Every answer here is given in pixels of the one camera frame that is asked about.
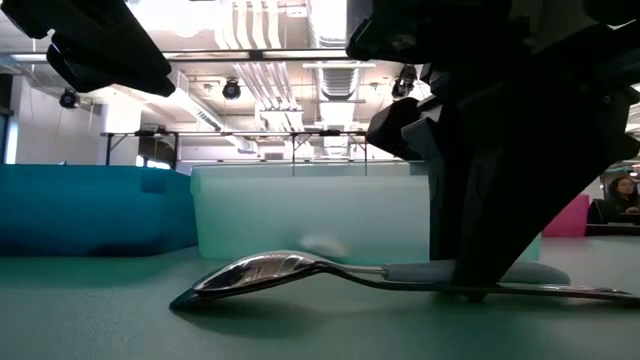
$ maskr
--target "desk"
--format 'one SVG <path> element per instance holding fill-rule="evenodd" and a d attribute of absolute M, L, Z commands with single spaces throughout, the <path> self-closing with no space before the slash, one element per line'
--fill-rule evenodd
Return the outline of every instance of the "desk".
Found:
<path fill-rule="evenodd" d="M 640 293 L 634 239 L 565 242 L 545 243 L 543 262 L 569 272 L 575 283 Z M 640 310 L 526 297 L 471 304 L 364 288 L 330 275 L 221 301 L 208 314 L 168 310 L 175 296 L 219 265 L 196 249 L 143 259 L 0 259 L 0 358 L 640 356 Z"/>

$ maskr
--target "camera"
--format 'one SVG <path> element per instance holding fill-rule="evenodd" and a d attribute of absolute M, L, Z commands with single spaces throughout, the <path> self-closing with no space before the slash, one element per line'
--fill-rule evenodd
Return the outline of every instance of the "camera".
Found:
<path fill-rule="evenodd" d="M 240 85 L 238 85 L 238 79 L 227 79 L 227 84 L 222 89 L 222 96 L 227 100 L 236 100 L 240 97 Z"/>
<path fill-rule="evenodd" d="M 65 109 L 75 109 L 78 104 L 78 94 L 71 89 L 64 89 L 59 103 Z"/>

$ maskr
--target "metal frame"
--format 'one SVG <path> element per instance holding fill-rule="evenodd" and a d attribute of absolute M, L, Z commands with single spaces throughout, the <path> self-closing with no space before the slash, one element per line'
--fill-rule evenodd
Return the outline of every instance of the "metal frame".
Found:
<path fill-rule="evenodd" d="M 180 133 L 178 132 L 166 132 L 166 133 L 101 133 L 100 136 L 105 136 L 107 138 L 107 154 L 106 154 L 106 158 L 105 158 L 105 166 L 111 166 L 111 152 L 113 150 L 115 150 L 115 148 L 118 147 L 118 145 L 120 145 L 120 143 L 122 143 L 122 141 L 124 141 L 125 138 L 131 136 L 131 137 L 151 137 L 151 138 L 155 138 L 157 136 L 173 136 L 175 138 L 175 151 L 173 152 L 173 159 L 171 162 L 171 170 L 175 171 L 178 167 L 178 159 L 179 159 L 179 152 L 180 152 L 180 145 L 181 145 L 181 141 L 180 141 Z M 118 141 L 116 141 L 115 144 L 112 145 L 113 143 L 113 138 L 114 137 L 119 137 L 120 139 L 118 139 Z"/>
<path fill-rule="evenodd" d="M 345 49 L 185 50 L 162 53 L 170 63 L 353 61 Z M 0 65 L 48 64 L 45 52 L 0 52 Z"/>
<path fill-rule="evenodd" d="M 336 131 L 336 130 L 316 130 L 316 131 L 292 131 L 292 132 L 267 132 L 267 131 L 219 131 L 219 132 L 167 132 L 167 133 L 161 133 L 161 134 L 140 134 L 140 133 L 101 133 L 101 136 L 105 136 L 107 137 L 107 155 L 106 155 L 106 161 L 105 164 L 107 166 L 110 165 L 111 162 L 111 151 L 113 151 L 123 140 L 124 138 L 128 137 L 128 136 L 135 136 L 135 137 L 155 137 L 157 135 L 172 135 L 175 136 L 176 138 L 176 149 L 175 149 L 175 153 L 174 153 L 174 161 L 172 164 L 172 169 L 175 170 L 177 167 L 177 164 L 179 161 L 183 161 L 182 160 L 182 151 L 181 151 L 181 147 L 182 147 L 182 138 L 185 137 L 227 137 L 227 136 L 248 136 L 248 137 L 291 137 L 291 144 L 292 144 L 292 159 L 291 159 L 291 164 L 292 166 L 292 176 L 296 176 L 296 164 L 297 164 L 297 159 L 296 159 L 296 150 L 298 150 L 300 148 L 300 146 L 302 146 L 307 140 L 309 140 L 309 138 L 311 138 L 311 136 L 317 135 L 320 137 L 329 137 L 329 136 L 347 136 L 349 137 L 349 139 L 351 141 L 353 141 L 353 143 L 357 144 L 363 151 L 364 151 L 364 164 L 365 164 L 365 175 L 369 174 L 369 169 L 368 169 L 368 163 L 369 163 L 369 153 L 367 150 L 367 140 L 366 140 L 366 131 Z M 360 143 L 356 140 L 356 136 L 363 136 L 365 137 L 365 141 L 364 143 Z M 113 138 L 114 137 L 121 137 L 121 139 L 119 139 L 115 144 L 113 144 Z M 212 160 L 212 161 L 202 161 L 202 162 L 224 162 L 224 160 Z M 259 162 L 268 162 L 268 160 L 260 160 Z M 308 161 L 305 160 L 305 163 L 312 163 L 312 162 L 330 162 L 330 161 L 318 161 L 318 160 L 314 160 L 314 161 Z"/>

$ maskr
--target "window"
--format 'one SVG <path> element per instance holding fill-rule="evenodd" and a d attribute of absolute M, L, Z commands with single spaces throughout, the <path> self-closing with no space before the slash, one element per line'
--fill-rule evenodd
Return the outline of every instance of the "window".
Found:
<path fill-rule="evenodd" d="M 142 157 L 140 155 L 138 155 L 138 157 L 136 157 L 136 166 L 137 167 L 150 167 L 150 168 L 163 169 L 163 170 L 171 170 L 171 166 L 169 164 L 165 164 L 165 163 L 162 163 L 162 162 L 157 162 L 157 161 L 145 159 L 144 157 Z"/>
<path fill-rule="evenodd" d="M 4 163 L 5 164 L 15 164 L 16 163 L 16 155 L 18 152 L 18 122 L 11 121 L 7 118 L 5 121 L 5 134 L 4 140 L 2 142 L 3 151 L 4 151 Z"/>

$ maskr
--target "ceiling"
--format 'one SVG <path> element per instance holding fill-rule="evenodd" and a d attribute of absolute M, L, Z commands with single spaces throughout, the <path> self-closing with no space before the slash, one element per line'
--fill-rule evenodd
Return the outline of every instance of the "ceiling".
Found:
<path fill-rule="evenodd" d="M 165 0 L 176 4 L 186 0 Z M 304 49 L 310 47 L 307 17 L 290 17 L 287 8 L 304 6 L 300 0 L 279 1 L 279 36 L 286 49 Z M 148 33 L 162 51 L 217 50 L 215 31 L 201 30 L 189 38 L 180 37 L 173 31 L 148 29 Z M 17 30 L 13 24 L 0 14 L 0 52 L 46 51 L 48 39 L 33 41 Z M 255 99 L 241 82 L 242 95 L 237 100 L 226 100 L 222 96 L 222 88 L 226 79 L 238 77 L 230 63 L 173 63 L 174 71 L 184 73 L 189 81 L 189 92 L 200 99 L 207 107 L 225 119 L 234 129 L 256 130 L 253 121 L 247 121 L 255 113 Z M 380 109 L 390 105 L 391 87 L 401 68 L 400 64 L 376 62 L 375 68 L 362 69 L 362 76 L 356 93 L 354 121 L 368 124 L 371 117 Z M 303 69 L 300 62 L 287 62 L 286 69 L 296 95 L 302 107 L 302 120 L 305 125 L 313 125 L 319 119 L 318 94 L 313 70 Z M 35 87 L 41 87 L 50 93 L 61 94 L 66 83 L 48 65 L 5 66 L 4 72 L 22 73 L 32 78 Z M 429 87 L 420 83 L 411 94 L 417 98 L 430 95 Z M 195 124 L 195 118 L 184 111 L 178 104 L 157 96 L 146 96 L 137 93 L 146 109 L 143 115 L 145 123 L 160 123 L 171 126 L 177 124 L 181 129 L 188 129 L 188 124 Z"/>

